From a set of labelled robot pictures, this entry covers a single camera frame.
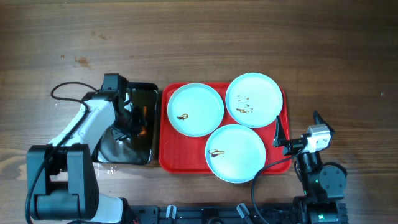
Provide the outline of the orange green scrub sponge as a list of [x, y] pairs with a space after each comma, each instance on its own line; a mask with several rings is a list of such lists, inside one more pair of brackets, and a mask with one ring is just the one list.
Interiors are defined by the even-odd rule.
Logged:
[[146, 135], [147, 130], [146, 130], [146, 125], [147, 125], [147, 121], [146, 121], [146, 116], [147, 116], [147, 106], [143, 106], [142, 109], [142, 118], [143, 118], [143, 125], [141, 126], [141, 131], [139, 133], [139, 135]]

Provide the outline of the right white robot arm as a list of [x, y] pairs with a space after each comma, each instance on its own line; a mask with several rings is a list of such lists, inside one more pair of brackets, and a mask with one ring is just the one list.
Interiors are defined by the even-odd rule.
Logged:
[[276, 119], [274, 146], [295, 159], [295, 172], [304, 196], [294, 197], [291, 223], [348, 223], [344, 199], [347, 170], [336, 162], [323, 162], [320, 152], [329, 148], [335, 130], [313, 112], [314, 125], [297, 139], [287, 139], [280, 118]]

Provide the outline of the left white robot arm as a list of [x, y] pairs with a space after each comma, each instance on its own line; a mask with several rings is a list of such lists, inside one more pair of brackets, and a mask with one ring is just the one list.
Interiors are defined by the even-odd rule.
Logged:
[[27, 223], [139, 223], [126, 199], [99, 192], [91, 158], [110, 126], [131, 120], [124, 108], [127, 84], [117, 73], [106, 74], [99, 90], [92, 89], [78, 100], [80, 112], [62, 134], [28, 150]]

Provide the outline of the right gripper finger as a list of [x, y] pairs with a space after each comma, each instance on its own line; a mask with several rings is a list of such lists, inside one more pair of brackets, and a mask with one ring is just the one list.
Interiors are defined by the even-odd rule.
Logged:
[[274, 147], [281, 147], [281, 146], [287, 146], [288, 145], [288, 140], [286, 138], [282, 121], [280, 120], [280, 116], [277, 116], [276, 118], [276, 123], [275, 123], [275, 134], [274, 134], [274, 139], [272, 142], [272, 145]]
[[330, 133], [335, 134], [335, 130], [320, 116], [317, 110], [313, 112], [313, 119], [315, 124], [325, 124], [330, 130]]

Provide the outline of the light blue plate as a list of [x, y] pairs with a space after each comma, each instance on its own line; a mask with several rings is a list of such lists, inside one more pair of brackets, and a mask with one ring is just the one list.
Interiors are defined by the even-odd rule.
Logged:
[[220, 94], [203, 83], [181, 86], [167, 103], [167, 117], [173, 128], [189, 137], [212, 133], [222, 122], [224, 103]]
[[240, 124], [218, 128], [205, 146], [208, 167], [219, 179], [232, 184], [249, 182], [266, 162], [262, 139], [252, 129]]
[[228, 86], [225, 104], [229, 115], [249, 128], [265, 127], [282, 111], [283, 96], [278, 84], [261, 73], [245, 73]]

